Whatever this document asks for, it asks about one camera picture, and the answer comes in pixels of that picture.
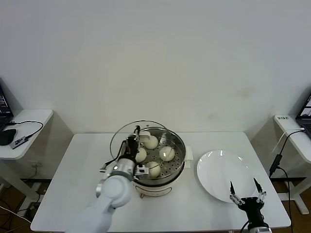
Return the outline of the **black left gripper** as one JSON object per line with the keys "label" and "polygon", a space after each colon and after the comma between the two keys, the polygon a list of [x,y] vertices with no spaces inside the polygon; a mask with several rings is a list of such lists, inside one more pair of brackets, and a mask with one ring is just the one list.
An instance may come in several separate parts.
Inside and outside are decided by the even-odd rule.
{"label": "black left gripper", "polygon": [[139,133],[140,133],[140,126],[137,125],[135,128],[135,133],[132,133],[126,139],[125,156],[131,160],[135,160],[136,155],[139,153],[140,149]]}

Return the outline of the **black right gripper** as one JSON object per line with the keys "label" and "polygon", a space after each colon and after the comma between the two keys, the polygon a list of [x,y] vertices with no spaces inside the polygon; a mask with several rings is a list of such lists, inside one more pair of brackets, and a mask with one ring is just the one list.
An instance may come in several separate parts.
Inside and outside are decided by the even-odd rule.
{"label": "black right gripper", "polygon": [[253,180],[258,191],[258,197],[238,197],[235,193],[233,183],[230,182],[230,199],[238,205],[239,209],[246,213],[249,222],[263,222],[264,218],[261,209],[264,206],[264,199],[266,198],[267,192],[262,189],[255,178]]}

